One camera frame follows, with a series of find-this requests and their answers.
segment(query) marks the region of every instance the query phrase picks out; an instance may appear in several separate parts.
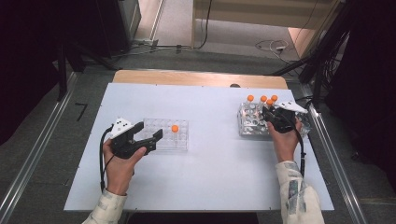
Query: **person's left hand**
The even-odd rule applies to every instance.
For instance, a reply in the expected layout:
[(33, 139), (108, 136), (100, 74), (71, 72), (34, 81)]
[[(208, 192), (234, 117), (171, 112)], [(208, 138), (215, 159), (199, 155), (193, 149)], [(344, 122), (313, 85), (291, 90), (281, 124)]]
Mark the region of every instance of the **person's left hand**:
[[(134, 174), (134, 166), (145, 155), (146, 148), (139, 148), (134, 155), (128, 160), (114, 157), (106, 168), (107, 191), (124, 196), (129, 188), (129, 182)], [(105, 156), (105, 164), (113, 157), (111, 151), (111, 139), (103, 144), (103, 154)]]

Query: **sleeve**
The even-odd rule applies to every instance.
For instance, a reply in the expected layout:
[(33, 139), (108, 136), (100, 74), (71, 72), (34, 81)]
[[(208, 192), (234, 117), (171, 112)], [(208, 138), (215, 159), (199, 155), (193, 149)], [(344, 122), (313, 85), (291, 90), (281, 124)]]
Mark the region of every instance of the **sleeve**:
[(317, 192), (307, 185), (295, 161), (276, 165), (284, 224), (324, 223)]
[(103, 190), (98, 204), (83, 222), (83, 224), (117, 223), (127, 196), (120, 196)]

